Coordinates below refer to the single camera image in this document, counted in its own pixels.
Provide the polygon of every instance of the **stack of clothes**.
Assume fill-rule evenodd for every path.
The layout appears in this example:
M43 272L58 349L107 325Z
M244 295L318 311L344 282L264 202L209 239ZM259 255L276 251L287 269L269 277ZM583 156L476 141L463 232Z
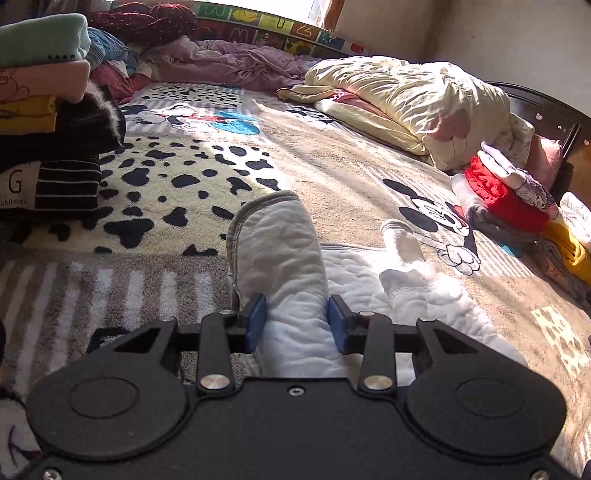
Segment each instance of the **stack of clothes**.
M575 300L587 298L591 213L572 193L563 196L559 208L546 187L484 142L464 173L453 176L452 190L475 230L526 249Z
M96 214L99 154L122 147L125 119L89 82L86 17L7 25L0 44L0 217Z

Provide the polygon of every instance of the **pillow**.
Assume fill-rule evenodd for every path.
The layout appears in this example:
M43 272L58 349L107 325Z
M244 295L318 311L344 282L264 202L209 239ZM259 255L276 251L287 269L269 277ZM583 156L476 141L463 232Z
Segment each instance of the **pillow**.
M534 134L531 139L530 156L525 169L548 190L552 188L562 163L562 146L559 140L550 140Z

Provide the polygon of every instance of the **silver rivet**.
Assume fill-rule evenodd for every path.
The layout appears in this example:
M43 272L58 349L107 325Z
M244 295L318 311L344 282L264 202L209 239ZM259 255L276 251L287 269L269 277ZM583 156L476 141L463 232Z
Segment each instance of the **silver rivet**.
M292 397L301 397L306 391L301 387L291 387L288 392Z
M530 480L550 480L550 474L546 470L538 470L531 474Z
M221 390L230 384L230 379L225 375L211 374L205 375L200 383L203 388L208 390Z
M370 390L387 390L394 385L394 382L385 375L371 375L371 377L365 378L363 384Z
M44 480L61 480L60 472L54 470L53 468L48 468L43 472L43 479Z

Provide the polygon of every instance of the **dalmatian spot pattern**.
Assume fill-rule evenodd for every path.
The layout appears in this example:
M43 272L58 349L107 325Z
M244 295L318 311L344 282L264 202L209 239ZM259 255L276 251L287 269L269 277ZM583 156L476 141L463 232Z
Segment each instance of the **dalmatian spot pattern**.
M204 105L238 108L242 105L241 96L242 89L177 83L156 85L140 98L142 100L183 100Z
M288 187L273 156L262 155L248 143L218 139L184 141L179 147L171 146L176 142L166 137L150 137L134 136L121 153L101 157L108 159L110 168L103 171L108 182L99 188L95 217L49 225L23 223L12 242L96 254L214 256L226 251L225 233L240 206ZM161 154L154 156L150 143L159 138ZM197 143L206 158L194 157L189 147ZM133 163L127 161L130 151L138 152Z

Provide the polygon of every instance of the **dark wooden bed frame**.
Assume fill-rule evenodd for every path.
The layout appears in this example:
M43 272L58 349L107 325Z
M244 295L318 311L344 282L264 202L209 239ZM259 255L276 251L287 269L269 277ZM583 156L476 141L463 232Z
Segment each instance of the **dark wooden bed frame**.
M587 159L585 155L585 152L591 151L591 118L570 105L535 90L510 83L489 83L500 87L509 95L511 112L530 122L535 133L551 140L560 140L563 162L551 189L552 195L559 201L564 192L570 190L575 170L577 176L579 173L591 174L591 170L586 172L586 165L581 164L587 162L591 169L591 159ZM579 198L589 195L586 192L574 193Z

